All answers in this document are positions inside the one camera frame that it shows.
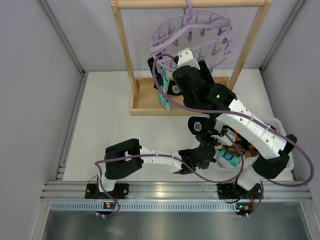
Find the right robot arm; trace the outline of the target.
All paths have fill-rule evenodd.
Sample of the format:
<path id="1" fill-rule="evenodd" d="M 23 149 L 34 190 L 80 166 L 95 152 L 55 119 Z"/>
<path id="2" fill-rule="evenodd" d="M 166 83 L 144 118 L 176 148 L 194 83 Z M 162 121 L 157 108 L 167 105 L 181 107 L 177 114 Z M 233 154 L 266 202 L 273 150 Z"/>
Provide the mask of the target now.
<path id="1" fill-rule="evenodd" d="M 204 60 L 177 60 L 172 77 L 188 111 L 208 114 L 236 131 L 258 151 L 257 159 L 238 177 L 237 185 L 249 191 L 264 179 L 275 179 L 287 166 L 297 138 L 278 135 L 256 118 L 236 94 L 216 83 Z"/>

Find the red yellow argyle sock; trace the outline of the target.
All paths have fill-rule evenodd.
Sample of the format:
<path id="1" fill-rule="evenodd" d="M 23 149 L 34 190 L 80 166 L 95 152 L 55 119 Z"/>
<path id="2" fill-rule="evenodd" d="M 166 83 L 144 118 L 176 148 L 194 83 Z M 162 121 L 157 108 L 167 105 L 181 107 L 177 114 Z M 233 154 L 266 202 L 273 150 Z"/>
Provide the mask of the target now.
<path id="1" fill-rule="evenodd" d="M 232 130 L 235 134 L 235 143 L 239 146 L 239 148 L 243 151 L 256 151 L 257 149 L 249 143 L 245 138 L 243 138 L 237 131 Z"/>

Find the black sock grey patch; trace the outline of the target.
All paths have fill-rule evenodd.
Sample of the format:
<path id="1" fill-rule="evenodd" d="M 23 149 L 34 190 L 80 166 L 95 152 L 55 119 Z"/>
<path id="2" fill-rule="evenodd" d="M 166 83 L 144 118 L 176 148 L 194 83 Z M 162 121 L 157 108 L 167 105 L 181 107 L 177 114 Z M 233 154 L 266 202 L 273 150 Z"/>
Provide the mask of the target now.
<path id="1" fill-rule="evenodd" d="M 150 68 L 151 73 L 153 74 L 154 58 L 150 57 L 147 60 L 147 64 Z M 175 81 L 171 80 L 171 79 L 169 79 L 167 90 L 166 91 L 164 90 L 164 78 L 163 78 L 163 75 L 158 72 L 157 67 L 155 67 L 155 76 L 156 76 L 156 80 L 158 82 L 158 85 L 161 87 L 163 92 L 165 92 L 167 95 L 171 95 L 171 96 L 181 96 L 182 95 L 182 92 L 180 91 L 179 87 L 176 85 Z M 155 89 L 158 89 L 156 84 L 154 84 L 153 87 Z"/>

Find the black sock blue accents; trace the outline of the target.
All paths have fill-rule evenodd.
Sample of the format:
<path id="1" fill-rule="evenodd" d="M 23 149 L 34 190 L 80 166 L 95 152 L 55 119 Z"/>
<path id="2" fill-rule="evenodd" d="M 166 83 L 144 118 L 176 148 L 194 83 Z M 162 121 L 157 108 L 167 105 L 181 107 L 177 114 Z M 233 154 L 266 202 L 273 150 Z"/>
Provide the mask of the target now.
<path id="1" fill-rule="evenodd" d="M 193 135 L 201 135 L 212 131 L 216 126 L 216 122 L 213 118 L 191 116 L 188 119 L 187 126 Z"/>

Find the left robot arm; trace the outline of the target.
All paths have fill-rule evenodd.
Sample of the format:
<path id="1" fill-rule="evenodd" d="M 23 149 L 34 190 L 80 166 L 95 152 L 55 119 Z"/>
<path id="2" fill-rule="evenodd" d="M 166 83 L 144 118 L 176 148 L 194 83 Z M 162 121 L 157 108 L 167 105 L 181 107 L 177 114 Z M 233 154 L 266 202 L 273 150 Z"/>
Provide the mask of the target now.
<path id="1" fill-rule="evenodd" d="M 141 169 L 159 170 L 174 175 L 188 175 L 197 169 L 205 170 L 216 162 L 216 147 L 220 145 L 210 133 L 197 135 L 199 146 L 174 153 L 143 147 L 137 138 L 114 144 L 105 149 L 104 168 L 98 173 L 96 184 L 87 184 L 87 199 L 107 199 L 106 190 L 112 197 L 123 187 L 116 186 L 122 180 Z"/>

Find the mint green white sock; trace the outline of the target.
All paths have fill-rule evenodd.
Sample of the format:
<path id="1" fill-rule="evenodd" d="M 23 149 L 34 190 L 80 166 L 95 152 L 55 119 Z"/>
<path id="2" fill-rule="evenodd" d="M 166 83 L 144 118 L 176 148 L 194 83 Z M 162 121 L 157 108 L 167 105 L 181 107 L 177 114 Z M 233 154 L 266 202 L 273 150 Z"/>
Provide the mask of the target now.
<path id="1" fill-rule="evenodd" d="M 167 94 L 170 85 L 170 79 L 166 76 L 166 70 L 164 68 L 161 69 L 160 75 L 162 76 L 162 84 L 160 85 L 160 88 L 165 94 Z M 158 94 L 157 99 L 166 111 L 171 110 L 170 102 L 164 97 L 163 94 Z"/>

